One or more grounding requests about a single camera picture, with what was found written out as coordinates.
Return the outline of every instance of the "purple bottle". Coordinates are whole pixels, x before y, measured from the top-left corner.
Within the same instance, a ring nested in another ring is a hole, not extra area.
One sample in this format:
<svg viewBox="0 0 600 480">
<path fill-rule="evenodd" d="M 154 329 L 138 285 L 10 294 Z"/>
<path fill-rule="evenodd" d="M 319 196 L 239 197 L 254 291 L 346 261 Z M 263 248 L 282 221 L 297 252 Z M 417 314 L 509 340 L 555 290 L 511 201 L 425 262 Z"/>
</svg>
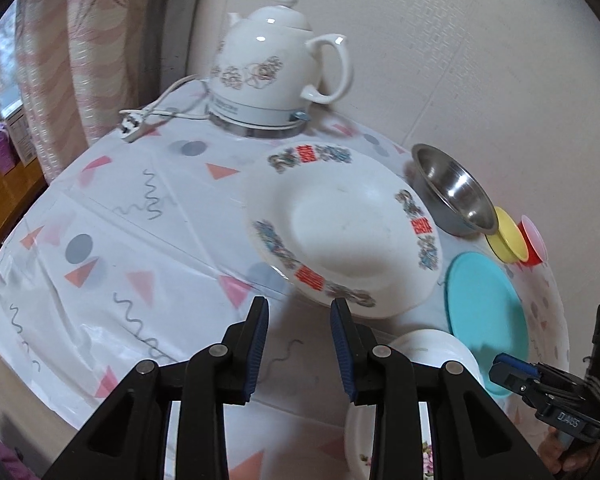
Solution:
<svg viewBox="0 0 600 480">
<path fill-rule="evenodd" d="M 16 160 L 9 142 L 9 130 L 5 123 L 0 123 L 0 172 L 3 175 L 7 174 L 15 165 Z"/>
</svg>

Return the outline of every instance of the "wooden shelf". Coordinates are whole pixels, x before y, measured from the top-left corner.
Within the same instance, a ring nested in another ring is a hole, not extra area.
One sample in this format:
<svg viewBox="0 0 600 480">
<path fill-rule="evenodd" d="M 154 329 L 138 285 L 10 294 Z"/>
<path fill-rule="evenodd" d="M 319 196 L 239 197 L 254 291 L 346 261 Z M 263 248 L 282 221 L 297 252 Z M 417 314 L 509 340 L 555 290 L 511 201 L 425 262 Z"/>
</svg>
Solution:
<svg viewBox="0 0 600 480">
<path fill-rule="evenodd" d="M 37 159 L 27 166 L 18 163 L 6 175 L 0 173 L 0 244 L 45 189 Z"/>
</svg>

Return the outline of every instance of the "pink bowl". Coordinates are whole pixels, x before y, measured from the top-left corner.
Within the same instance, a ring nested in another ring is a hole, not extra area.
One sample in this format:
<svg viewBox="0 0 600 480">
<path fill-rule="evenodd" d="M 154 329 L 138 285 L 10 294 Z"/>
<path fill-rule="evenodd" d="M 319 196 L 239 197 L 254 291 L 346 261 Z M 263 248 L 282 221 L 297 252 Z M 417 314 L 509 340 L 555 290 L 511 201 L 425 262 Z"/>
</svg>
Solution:
<svg viewBox="0 0 600 480">
<path fill-rule="evenodd" d="M 518 227 L 529 249 L 529 259 L 520 263 L 527 267 L 533 267 L 545 262 L 547 260 L 546 246 L 534 223 L 527 216 L 522 215 Z"/>
</svg>

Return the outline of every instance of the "kettle lid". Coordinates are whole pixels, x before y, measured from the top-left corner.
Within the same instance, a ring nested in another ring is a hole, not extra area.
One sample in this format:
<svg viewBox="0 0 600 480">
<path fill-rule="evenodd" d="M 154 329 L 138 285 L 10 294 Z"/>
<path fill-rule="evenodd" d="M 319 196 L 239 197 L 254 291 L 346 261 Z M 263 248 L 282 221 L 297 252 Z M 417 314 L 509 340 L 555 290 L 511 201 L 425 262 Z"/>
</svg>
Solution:
<svg viewBox="0 0 600 480">
<path fill-rule="evenodd" d="M 302 30 L 312 30 L 302 12 L 293 7 L 298 0 L 275 0 L 277 5 L 262 7 L 254 10 L 248 19 L 254 22 L 275 23 L 282 27 L 300 28 Z"/>
</svg>

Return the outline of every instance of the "tablecloth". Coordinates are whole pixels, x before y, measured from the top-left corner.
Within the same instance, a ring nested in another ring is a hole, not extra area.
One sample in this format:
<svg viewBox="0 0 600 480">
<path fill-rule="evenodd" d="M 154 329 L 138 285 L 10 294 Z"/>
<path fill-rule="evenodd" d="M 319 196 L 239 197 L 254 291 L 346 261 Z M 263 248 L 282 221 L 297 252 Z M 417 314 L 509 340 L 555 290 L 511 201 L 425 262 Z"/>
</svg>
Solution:
<svg viewBox="0 0 600 480">
<path fill-rule="evenodd" d="M 203 95 L 192 82 L 162 106 L 191 112 Z M 328 140 L 408 174 L 411 157 L 403 147 L 320 108 L 313 114 L 294 141 Z M 152 121 L 149 134 L 132 144 L 113 132 L 90 147 L 5 241 L 1 357 L 79 428 L 139 360 L 188 360 L 264 295 L 270 327 L 256 393 L 247 406 L 225 409 L 232 478 L 348 478 L 349 405 L 328 309 L 265 264 L 244 227 L 244 172 L 285 141 L 235 136 L 210 121 Z M 393 319 L 369 322 L 384 342 L 417 328 L 448 331 L 443 277 L 458 253 L 478 251 L 497 261 L 483 237 L 440 235 L 444 266 L 431 297 Z M 498 264 L 525 309 L 530 361 L 568 369 L 566 322 L 551 269 Z M 517 396 L 502 407 L 536 446 L 545 428 L 533 410 Z"/>
</svg>

